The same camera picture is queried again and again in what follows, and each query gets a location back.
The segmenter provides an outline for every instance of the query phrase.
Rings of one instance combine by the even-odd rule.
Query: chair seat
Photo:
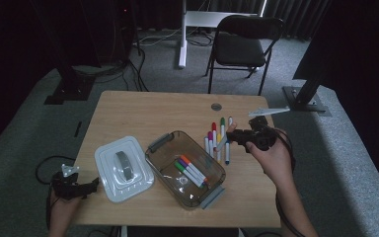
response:
[[[216,61],[221,65],[262,67],[265,64],[263,47],[258,39],[220,35],[216,46],[224,49],[216,50]]]

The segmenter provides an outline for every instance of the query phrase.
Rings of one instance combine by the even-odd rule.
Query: wooden table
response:
[[[222,106],[221,111],[211,108],[214,103]],[[89,183],[99,176],[94,153],[100,146],[130,135],[146,151],[161,135],[182,130],[203,147],[203,138],[214,121],[219,124],[222,117],[232,117],[238,128],[250,129],[248,112],[259,107],[267,108],[264,97],[106,91],[98,102],[75,163],[80,167],[79,183]],[[223,165],[226,180],[222,187],[226,192],[208,209],[184,209],[155,178],[149,190],[121,203],[109,201],[100,184],[95,194],[82,201],[74,223],[279,227],[275,186],[243,146],[232,143],[230,148],[230,165]]]

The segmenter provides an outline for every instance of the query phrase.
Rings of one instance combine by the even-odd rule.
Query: metal base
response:
[[[45,105],[63,105],[64,101],[87,101],[94,85],[95,77],[82,78],[75,90],[65,90],[63,80],[60,81],[53,95],[45,99]]]
[[[316,94],[313,99],[308,104],[300,104],[296,102],[296,97],[301,87],[282,87],[284,91],[285,98],[288,101],[290,109],[292,111],[303,111],[303,112],[317,112],[321,117],[331,117],[331,112],[328,107],[323,106]]]

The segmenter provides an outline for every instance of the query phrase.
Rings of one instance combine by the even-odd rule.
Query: hand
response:
[[[65,235],[80,201],[80,197],[67,200],[57,197],[54,191],[51,191],[50,203],[52,204],[52,208],[48,232],[49,237],[62,237]]]
[[[283,139],[286,139],[284,131],[278,129],[277,132],[280,133]],[[292,182],[291,157],[287,148],[279,138],[268,151],[258,149],[258,147],[250,141],[246,143],[246,146],[254,158],[260,162],[264,172],[275,183],[277,188]]]

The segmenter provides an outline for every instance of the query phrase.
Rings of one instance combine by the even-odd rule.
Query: black chair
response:
[[[208,94],[211,93],[211,83],[214,69],[248,70],[247,78],[258,67],[265,66],[258,95],[261,95],[272,47],[281,38],[284,23],[277,18],[257,16],[231,15],[225,17],[217,26],[210,59],[205,76],[210,70]],[[261,40],[269,40],[266,50],[263,50]],[[214,67],[214,62],[225,67]]]

